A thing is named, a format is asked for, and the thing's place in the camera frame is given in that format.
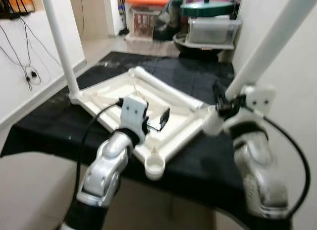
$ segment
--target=orange lid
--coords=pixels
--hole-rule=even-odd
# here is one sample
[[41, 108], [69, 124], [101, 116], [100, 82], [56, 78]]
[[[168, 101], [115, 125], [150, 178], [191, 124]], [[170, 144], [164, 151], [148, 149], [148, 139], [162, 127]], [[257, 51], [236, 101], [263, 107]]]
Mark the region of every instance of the orange lid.
[[158, 5], [164, 6], [166, 5], [169, 0], [125, 0], [127, 3], [134, 4], [134, 5]]

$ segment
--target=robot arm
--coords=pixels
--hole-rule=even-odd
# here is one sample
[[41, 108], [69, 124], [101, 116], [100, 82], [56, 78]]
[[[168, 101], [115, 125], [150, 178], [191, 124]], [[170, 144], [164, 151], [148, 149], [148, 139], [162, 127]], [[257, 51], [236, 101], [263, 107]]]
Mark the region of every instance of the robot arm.
[[[138, 97], [123, 99], [121, 125], [111, 138], [100, 145], [95, 161], [88, 167], [79, 187], [76, 200], [71, 204], [60, 230], [101, 230], [110, 204], [118, 191], [120, 175], [136, 145], [147, 135], [148, 104]], [[164, 127], [169, 109], [160, 124]]]

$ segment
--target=white tray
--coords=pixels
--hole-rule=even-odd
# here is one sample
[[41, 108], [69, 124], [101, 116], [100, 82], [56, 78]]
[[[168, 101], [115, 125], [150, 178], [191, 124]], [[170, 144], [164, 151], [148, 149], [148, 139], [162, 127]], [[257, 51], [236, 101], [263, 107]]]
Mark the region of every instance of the white tray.
[[[159, 123], [163, 112], [170, 108], [169, 120], [161, 132], [151, 130], [145, 143], [136, 146], [134, 155], [145, 164], [146, 174], [151, 179], [159, 179], [165, 162], [170, 160], [183, 146], [200, 131], [208, 105], [147, 73], [142, 67], [82, 90], [80, 105], [91, 115], [115, 103], [118, 98], [136, 95], [149, 103], [147, 115], [151, 121]], [[114, 107], [100, 116], [99, 122], [114, 131], [120, 124], [121, 109]]]

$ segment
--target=black cloth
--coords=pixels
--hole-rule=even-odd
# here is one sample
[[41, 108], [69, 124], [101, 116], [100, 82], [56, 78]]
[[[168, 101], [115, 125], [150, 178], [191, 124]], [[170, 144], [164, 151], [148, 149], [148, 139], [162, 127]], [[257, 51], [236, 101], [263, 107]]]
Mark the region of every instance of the black cloth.
[[[234, 77], [229, 63], [117, 52], [111, 52], [102, 61], [106, 61], [106, 66], [94, 66], [78, 78], [81, 89], [141, 65], [176, 89], [214, 104], [213, 83], [218, 81], [227, 87]], [[44, 152], [75, 161], [91, 118], [82, 107], [70, 103], [65, 87], [11, 128], [1, 157], [21, 152]], [[109, 132], [100, 124], [92, 127], [83, 163], [89, 165], [95, 159], [97, 148], [108, 137]], [[129, 161], [123, 176], [221, 209], [241, 225], [256, 229], [258, 221], [246, 212], [243, 184], [233, 161], [232, 141], [223, 133], [214, 138], [198, 135], [167, 163], [159, 181], [148, 180], [143, 164], [135, 157]]]

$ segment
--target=floor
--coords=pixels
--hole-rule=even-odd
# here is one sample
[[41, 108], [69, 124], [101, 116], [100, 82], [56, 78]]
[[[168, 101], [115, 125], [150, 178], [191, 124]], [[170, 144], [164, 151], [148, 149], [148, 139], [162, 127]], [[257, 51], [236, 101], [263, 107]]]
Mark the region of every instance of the floor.
[[[84, 69], [110, 51], [127, 52], [122, 37], [85, 41]], [[7, 130], [0, 131], [2, 147]], [[62, 221], [69, 205], [75, 163], [40, 153], [0, 159], [0, 229], [50, 230]], [[240, 230], [231, 219], [200, 204], [124, 179], [104, 229]]]

